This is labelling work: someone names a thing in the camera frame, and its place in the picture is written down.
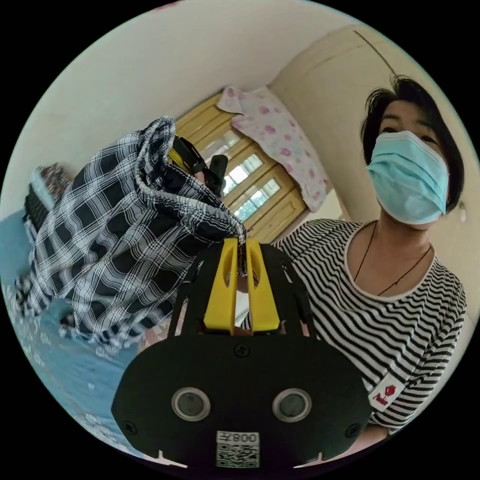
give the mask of striped shirt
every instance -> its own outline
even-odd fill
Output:
[[[413,290],[380,297],[360,290],[347,249],[360,223],[312,220],[273,246],[305,283],[317,337],[359,369],[370,423],[394,433],[427,399],[452,356],[467,301],[458,278],[435,256]],[[247,316],[244,328],[251,328]]]

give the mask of black cord necklace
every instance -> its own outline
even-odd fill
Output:
[[[378,220],[375,222],[375,225],[373,227],[373,231],[371,233],[371,237],[370,237],[370,242],[368,243],[368,247],[366,248],[366,252],[365,252],[365,255],[363,256],[363,259],[361,261],[361,264],[360,266],[358,267],[358,271],[355,275],[355,278],[353,279],[353,281],[355,282],[355,280],[357,279],[357,277],[359,276],[359,273],[360,273],[360,269],[362,268],[362,265],[364,264],[364,261],[365,261],[365,257],[367,256],[367,253],[369,252],[370,250],[370,245],[372,244],[372,240],[374,238],[374,233],[375,233],[375,229],[377,228],[377,223],[378,223]],[[418,260],[418,262],[409,270],[407,271],[406,273],[404,273],[397,281],[394,281],[388,288],[386,288],[385,290],[383,290],[381,293],[379,293],[377,295],[377,297],[381,297],[385,292],[387,292],[388,290],[390,290],[392,287],[394,287],[403,277],[405,277],[406,275],[408,275],[424,258],[425,256],[427,255],[427,253],[430,251],[430,249],[432,248],[432,246],[429,246],[428,247],[428,250],[421,256],[420,260]]]

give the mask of hand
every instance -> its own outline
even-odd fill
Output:
[[[205,185],[205,176],[202,171],[199,171],[198,173],[195,173],[193,175],[199,182],[203,183]]]

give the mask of blue surgical mask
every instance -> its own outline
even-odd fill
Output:
[[[410,131],[380,134],[366,169],[380,205],[399,222],[423,225],[446,213],[447,166]]]

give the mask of bed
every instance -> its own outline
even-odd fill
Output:
[[[0,283],[12,327],[35,373],[54,399],[99,440],[137,457],[110,407],[123,372],[138,345],[118,352],[78,338],[61,338],[60,319],[69,311],[63,300],[53,302],[35,320],[16,318],[14,282],[29,269],[31,245],[19,210],[0,222]]]

